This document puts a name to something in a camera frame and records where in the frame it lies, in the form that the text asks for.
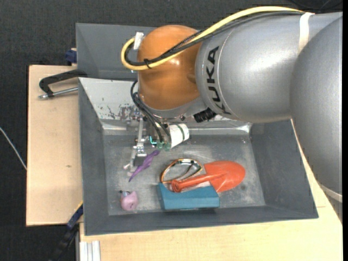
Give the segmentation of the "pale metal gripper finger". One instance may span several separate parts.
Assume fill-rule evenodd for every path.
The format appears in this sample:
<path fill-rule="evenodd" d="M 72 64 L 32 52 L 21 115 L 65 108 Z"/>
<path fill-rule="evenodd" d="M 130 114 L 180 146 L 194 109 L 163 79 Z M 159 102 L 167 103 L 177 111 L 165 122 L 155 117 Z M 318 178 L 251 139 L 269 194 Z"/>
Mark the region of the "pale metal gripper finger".
<path fill-rule="evenodd" d="M 132 160 L 138 158 L 145 158 L 145 149 L 143 146 L 134 146 L 131 150 L 130 161 L 126 165 L 123 166 L 124 170 L 130 169 L 130 163 Z"/>
<path fill-rule="evenodd" d="M 127 172 L 127 176 L 135 177 L 140 172 L 145 171 L 147 168 L 148 168 L 147 158 L 138 158 L 138 159 L 132 160 L 130 163 L 129 172 Z"/>

